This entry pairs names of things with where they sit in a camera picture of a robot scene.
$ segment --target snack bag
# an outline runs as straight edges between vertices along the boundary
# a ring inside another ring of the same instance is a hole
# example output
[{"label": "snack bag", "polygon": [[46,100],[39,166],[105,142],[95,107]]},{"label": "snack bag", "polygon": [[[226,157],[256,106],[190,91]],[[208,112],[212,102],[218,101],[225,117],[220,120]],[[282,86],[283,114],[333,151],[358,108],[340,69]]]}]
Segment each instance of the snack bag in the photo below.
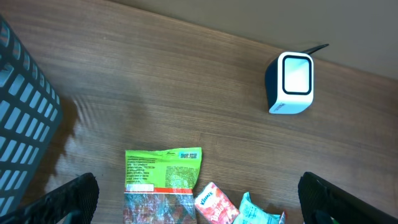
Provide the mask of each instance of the snack bag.
[{"label": "snack bag", "polygon": [[201,148],[126,151],[123,223],[196,224]]},{"label": "snack bag", "polygon": [[243,195],[241,205],[239,206],[241,212],[236,217],[234,224],[255,224],[255,223],[266,223],[266,224],[284,224],[285,213],[281,215],[272,215],[264,212],[257,205],[253,204],[250,199],[250,193],[246,192]]},{"label": "snack bag", "polygon": [[195,207],[213,224],[231,224],[239,215],[239,210],[213,182],[196,197]]}]

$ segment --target wood grain surface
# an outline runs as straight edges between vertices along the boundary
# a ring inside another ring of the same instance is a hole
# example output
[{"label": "wood grain surface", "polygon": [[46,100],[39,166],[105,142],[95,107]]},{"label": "wood grain surface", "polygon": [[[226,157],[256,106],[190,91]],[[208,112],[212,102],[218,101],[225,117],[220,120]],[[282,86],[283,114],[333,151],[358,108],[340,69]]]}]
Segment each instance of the wood grain surface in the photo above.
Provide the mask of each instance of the wood grain surface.
[{"label": "wood grain surface", "polygon": [[313,105],[271,115],[264,72],[281,49],[103,0],[2,0],[0,13],[64,112],[23,203],[92,172],[93,223],[122,223],[125,150],[200,146],[196,194],[213,181],[236,206],[249,191],[302,223],[312,171],[398,217],[398,81],[315,60]]}]

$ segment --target red stripe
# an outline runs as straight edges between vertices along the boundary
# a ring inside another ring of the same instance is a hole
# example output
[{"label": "red stripe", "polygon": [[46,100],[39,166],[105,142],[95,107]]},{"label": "red stripe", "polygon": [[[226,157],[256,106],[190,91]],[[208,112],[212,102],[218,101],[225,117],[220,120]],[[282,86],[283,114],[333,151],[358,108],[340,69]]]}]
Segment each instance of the red stripe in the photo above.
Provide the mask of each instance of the red stripe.
[{"label": "red stripe", "polygon": [[139,192],[139,193],[176,193],[176,194],[192,194],[192,189],[173,189],[173,188],[161,188],[155,187],[153,192],[140,192],[140,191],[127,191],[124,189],[124,192]]}]

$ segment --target green label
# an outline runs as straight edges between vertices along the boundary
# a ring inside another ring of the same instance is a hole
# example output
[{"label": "green label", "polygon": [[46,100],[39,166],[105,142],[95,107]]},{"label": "green label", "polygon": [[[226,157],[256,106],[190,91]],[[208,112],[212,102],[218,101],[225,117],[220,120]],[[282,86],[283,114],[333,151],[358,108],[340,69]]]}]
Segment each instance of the green label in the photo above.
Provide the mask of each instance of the green label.
[{"label": "green label", "polygon": [[192,189],[199,176],[201,148],[126,151],[126,189]]}]

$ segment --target white device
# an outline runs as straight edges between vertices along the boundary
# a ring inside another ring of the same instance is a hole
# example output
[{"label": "white device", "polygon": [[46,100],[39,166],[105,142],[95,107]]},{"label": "white device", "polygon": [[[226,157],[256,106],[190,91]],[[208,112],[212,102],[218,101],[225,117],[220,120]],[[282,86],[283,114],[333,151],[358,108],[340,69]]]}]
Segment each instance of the white device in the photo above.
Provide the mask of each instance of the white device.
[{"label": "white device", "polygon": [[313,101],[313,60],[309,54],[284,52],[266,71],[269,112],[297,114]]}]

